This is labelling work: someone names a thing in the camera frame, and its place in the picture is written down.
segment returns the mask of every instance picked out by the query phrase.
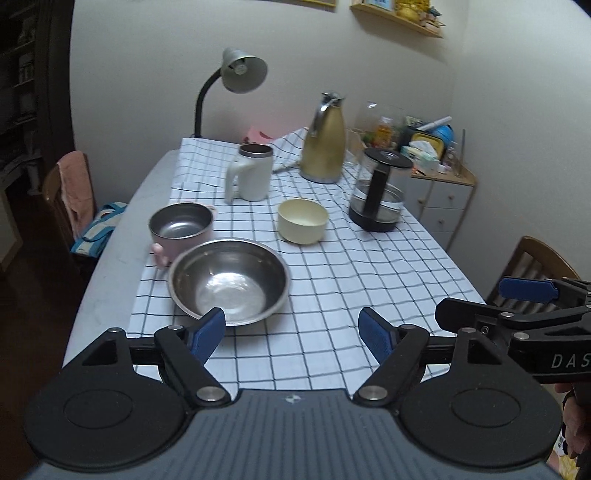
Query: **human hand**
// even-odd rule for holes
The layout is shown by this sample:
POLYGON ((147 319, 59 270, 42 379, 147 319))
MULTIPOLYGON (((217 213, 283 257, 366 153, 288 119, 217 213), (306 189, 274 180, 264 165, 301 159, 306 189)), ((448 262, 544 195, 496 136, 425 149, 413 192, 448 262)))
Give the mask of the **human hand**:
MULTIPOLYGON (((567 393, 573 389, 573 384, 557 383, 554 390, 557 393, 567 393)), ((569 446, 569 455, 574 457, 589 449, 591 445, 591 428, 587 421, 591 421, 591 405, 577 405, 574 396, 564 404, 562 418, 566 425, 564 437, 569 446)))

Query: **pink cloth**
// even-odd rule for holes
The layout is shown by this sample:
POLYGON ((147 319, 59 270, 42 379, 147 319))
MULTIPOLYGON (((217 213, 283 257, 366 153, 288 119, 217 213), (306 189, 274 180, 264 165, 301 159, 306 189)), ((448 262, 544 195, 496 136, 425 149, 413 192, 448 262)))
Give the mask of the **pink cloth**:
POLYGON ((269 135, 251 127, 246 136, 244 137, 244 143, 258 143, 261 145, 267 145, 273 139, 269 135))
POLYGON ((80 238, 95 215, 95 202, 86 159, 80 151, 70 152, 57 162, 61 177, 61 199, 64 202, 72 234, 80 238))

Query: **picture frame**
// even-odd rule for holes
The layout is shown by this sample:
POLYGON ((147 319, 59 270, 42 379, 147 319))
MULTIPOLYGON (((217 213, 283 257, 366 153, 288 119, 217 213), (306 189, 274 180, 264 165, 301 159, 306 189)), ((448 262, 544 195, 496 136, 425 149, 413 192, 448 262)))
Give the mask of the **picture frame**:
POLYGON ((366 3, 369 5, 374 5, 376 7, 383 8, 384 10, 388 10, 389 12, 393 10, 392 0, 367 0, 366 3))
POLYGON ((301 0, 308 4, 322 5, 323 7, 336 7, 337 0, 301 0))

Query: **thermos handle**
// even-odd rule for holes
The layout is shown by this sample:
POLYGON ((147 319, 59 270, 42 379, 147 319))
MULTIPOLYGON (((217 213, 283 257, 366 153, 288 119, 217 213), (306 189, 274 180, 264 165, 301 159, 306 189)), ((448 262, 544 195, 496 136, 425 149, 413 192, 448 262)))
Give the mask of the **thermos handle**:
POLYGON ((225 200, 227 204, 232 203, 234 200, 234 178, 243 170, 247 170, 255 166, 255 163, 247 160, 247 159, 240 159, 233 161, 228 165, 228 169, 226 170, 226 188, 224 190, 225 200))
POLYGON ((312 120, 312 125, 310 127, 309 133, 312 137, 318 136, 318 132, 322 128, 322 123, 324 122, 324 116, 326 115, 327 110, 329 109, 329 107, 333 106, 337 101, 336 99, 333 99, 328 93, 323 93, 322 95, 324 96, 324 98, 318 106, 318 110, 316 110, 316 114, 314 116, 314 119, 312 120))

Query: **desk lamp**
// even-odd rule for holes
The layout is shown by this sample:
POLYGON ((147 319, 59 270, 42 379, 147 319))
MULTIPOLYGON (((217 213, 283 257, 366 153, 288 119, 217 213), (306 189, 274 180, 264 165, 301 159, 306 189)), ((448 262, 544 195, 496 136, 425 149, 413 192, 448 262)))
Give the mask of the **desk lamp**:
POLYGON ((201 88, 195 105, 195 138, 201 136, 203 100, 210 87, 218 78, 222 78, 224 87, 234 93, 248 93, 258 88, 267 76, 267 64, 259 57, 254 57, 237 48, 223 51, 222 67, 209 77, 201 88))

